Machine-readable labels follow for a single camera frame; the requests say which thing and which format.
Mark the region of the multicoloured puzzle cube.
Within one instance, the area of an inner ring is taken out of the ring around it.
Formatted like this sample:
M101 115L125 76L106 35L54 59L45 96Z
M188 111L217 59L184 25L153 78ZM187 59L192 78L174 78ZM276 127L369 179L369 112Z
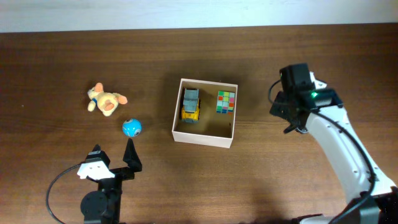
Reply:
M235 102L235 92L219 91L216 102L216 112L220 114L233 114Z

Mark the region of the yellow grey toy truck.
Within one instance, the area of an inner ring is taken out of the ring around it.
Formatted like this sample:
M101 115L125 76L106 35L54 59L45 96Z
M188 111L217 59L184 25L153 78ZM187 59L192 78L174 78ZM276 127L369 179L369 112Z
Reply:
M181 108L181 120L186 123L197 123L200 119L199 89L184 89Z

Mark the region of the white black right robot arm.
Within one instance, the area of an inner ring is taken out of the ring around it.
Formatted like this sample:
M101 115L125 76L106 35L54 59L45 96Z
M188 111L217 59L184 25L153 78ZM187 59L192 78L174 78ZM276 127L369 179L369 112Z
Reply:
M334 217L305 215L292 223L397 223L397 186L363 146L333 89L280 91L270 113L290 123L284 133L317 140L345 193L347 205Z

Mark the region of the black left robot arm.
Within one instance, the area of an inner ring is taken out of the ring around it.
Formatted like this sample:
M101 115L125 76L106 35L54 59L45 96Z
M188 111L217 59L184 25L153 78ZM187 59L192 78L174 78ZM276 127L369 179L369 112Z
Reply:
M142 163L131 138L127 140L123 162L127 164L126 167L110 169L109 157L96 145L80 165L78 176L98 184L98 189L87 193L81 201L84 223L120 222L123 182L134 179L135 173L142 170Z

